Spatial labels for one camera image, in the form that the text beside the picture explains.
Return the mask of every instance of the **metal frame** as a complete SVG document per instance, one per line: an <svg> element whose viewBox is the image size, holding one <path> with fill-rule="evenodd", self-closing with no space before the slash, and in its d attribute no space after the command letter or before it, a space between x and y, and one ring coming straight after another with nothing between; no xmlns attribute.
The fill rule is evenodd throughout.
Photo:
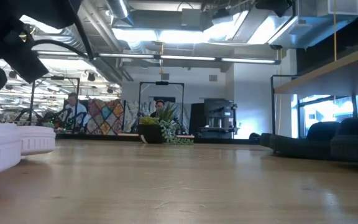
<svg viewBox="0 0 358 224"><path fill-rule="evenodd" d="M56 76L52 76L52 77L42 77L40 79L51 79L51 80L64 80L64 79L68 79L68 80L77 80L77 90L76 90L76 99L75 99L75 115L77 114L77 105L78 105L78 95L80 94L80 78L70 78L70 77L56 77ZM32 83L32 89L31 89L31 100L30 100L30 108L29 108L29 121L30 121L30 126L31 126L31 119L32 119L32 110L34 107L34 92L35 92L35 87L37 87L38 85L35 84L35 81Z"/></svg>
<svg viewBox="0 0 358 224"><path fill-rule="evenodd" d="M299 75L272 75L270 77L270 91L271 91L271 98L272 98L272 134L276 134L276 108L275 108L275 92L274 92L274 78L275 77L281 77L281 78L298 78ZM298 104L296 106L297 114L298 114L298 136L300 136L300 106L299 106L299 96L298 98Z"/></svg>
<svg viewBox="0 0 358 224"><path fill-rule="evenodd" d="M157 84L158 82L140 82L139 83L139 102L138 102L138 107L137 107L137 112L138 114L140 113L140 97L142 95L142 85L143 84ZM180 115L180 124L181 126L183 126L183 105L185 103L185 84L184 83L170 83L170 82L166 82L167 85L181 85L182 87L182 91L181 91L181 115Z"/></svg>

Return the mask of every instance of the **man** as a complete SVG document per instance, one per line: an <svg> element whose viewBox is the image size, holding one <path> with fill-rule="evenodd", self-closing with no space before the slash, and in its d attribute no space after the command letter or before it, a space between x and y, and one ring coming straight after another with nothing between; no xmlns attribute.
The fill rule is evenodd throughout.
<svg viewBox="0 0 358 224"><path fill-rule="evenodd" d="M76 99L77 99L77 94L76 93L70 93L68 95L68 99L67 99L68 104L65 107L65 109L71 109L71 113L68 116L68 118L72 118L72 117L75 116ZM80 102L78 102L78 104L77 104L77 114L82 113L82 112L86 113L85 118L84 118L84 123L83 123L83 126L85 126L88 123L88 121L90 119L90 116L88 115L85 106L82 105ZM65 118L66 115L67 115L67 112L65 111L64 114L63 114L63 117ZM77 124L76 125L81 124L82 117L83 116L81 116L81 115L77 117L77 119L76 119Z"/></svg>
<svg viewBox="0 0 358 224"><path fill-rule="evenodd" d="M155 112L150 114L150 117L156 118L159 113L161 113L162 109L164 109L165 103L163 100L157 100L155 102Z"/></svg>

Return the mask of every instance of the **glass window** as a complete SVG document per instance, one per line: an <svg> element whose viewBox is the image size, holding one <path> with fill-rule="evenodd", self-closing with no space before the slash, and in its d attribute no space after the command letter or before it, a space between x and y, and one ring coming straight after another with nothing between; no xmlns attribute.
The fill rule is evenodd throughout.
<svg viewBox="0 0 358 224"><path fill-rule="evenodd" d="M329 95L311 95L311 96L305 97L303 99L300 99L300 102L306 103L309 101L313 101L313 100L317 100L317 99L325 98L325 97L329 97Z"/></svg>
<svg viewBox="0 0 358 224"><path fill-rule="evenodd" d="M303 108L303 128L305 136L310 127L317 122L337 121L341 122L353 115L352 98L346 97L335 101L329 100L312 105L306 105Z"/></svg>

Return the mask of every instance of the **green plant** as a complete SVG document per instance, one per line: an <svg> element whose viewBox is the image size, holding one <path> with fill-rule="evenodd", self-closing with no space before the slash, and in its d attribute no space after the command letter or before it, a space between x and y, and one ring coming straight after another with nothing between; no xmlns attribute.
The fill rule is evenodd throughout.
<svg viewBox="0 0 358 224"><path fill-rule="evenodd" d="M140 119L140 124L158 124L159 118L152 118L150 116L144 116Z"/></svg>
<svg viewBox="0 0 358 224"><path fill-rule="evenodd" d="M161 127L161 134L162 137L165 138L168 144L174 145L192 145L193 140L185 139L185 138L178 138L176 137L175 133L178 129L180 129L179 125L172 123L172 121L159 121L158 122Z"/></svg>
<svg viewBox="0 0 358 224"><path fill-rule="evenodd" d="M160 121L171 122L175 117L176 110L177 108L169 103L161 112L159 112L158 117L160 118Z"/></svg>

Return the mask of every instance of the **colorful quilt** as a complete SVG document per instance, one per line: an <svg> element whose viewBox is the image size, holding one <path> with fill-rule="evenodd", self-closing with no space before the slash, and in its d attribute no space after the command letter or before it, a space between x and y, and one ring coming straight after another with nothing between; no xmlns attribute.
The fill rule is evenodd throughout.
<svg viewBox="0 0 358 224"><path fill-rule="evenodd" d="M87 134L117 135L122 131L124 108L121 100L89 101Z"/></svg>

